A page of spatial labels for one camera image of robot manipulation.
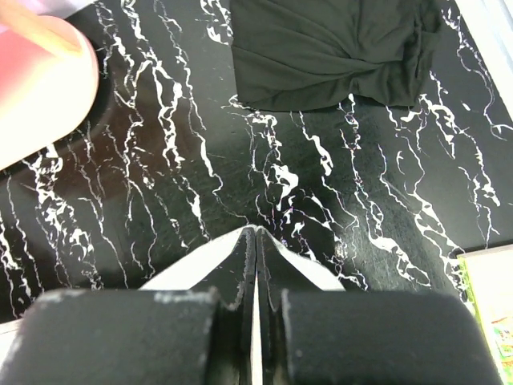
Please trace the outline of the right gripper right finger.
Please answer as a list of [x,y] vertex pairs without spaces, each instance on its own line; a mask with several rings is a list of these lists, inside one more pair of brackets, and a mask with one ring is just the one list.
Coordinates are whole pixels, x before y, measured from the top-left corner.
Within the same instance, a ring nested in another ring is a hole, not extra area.
[[477,322],[436,292],[322,290],[256,233],[266,384],[498,384]]

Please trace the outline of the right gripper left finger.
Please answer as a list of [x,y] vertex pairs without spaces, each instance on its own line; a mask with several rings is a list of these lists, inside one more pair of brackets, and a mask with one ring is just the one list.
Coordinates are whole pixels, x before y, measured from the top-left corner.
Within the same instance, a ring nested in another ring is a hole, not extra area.
[[256,234],[187,290],[53,290],[27,311],[4,384],[248,384]]

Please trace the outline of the grey t-shirt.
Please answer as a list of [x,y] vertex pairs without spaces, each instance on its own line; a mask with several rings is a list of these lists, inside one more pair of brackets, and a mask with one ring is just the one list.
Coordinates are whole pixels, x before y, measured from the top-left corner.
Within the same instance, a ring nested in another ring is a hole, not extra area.
[[257,240],[264,242],[263,250],[279,286],[297,290],[343,288],[323,265],[293,253],[267,230],[253,225],[207,242],[143,284],[145,290],[216,288],[224,309],[217,317],[210,384],[263,382],[255,369],[260,360]]

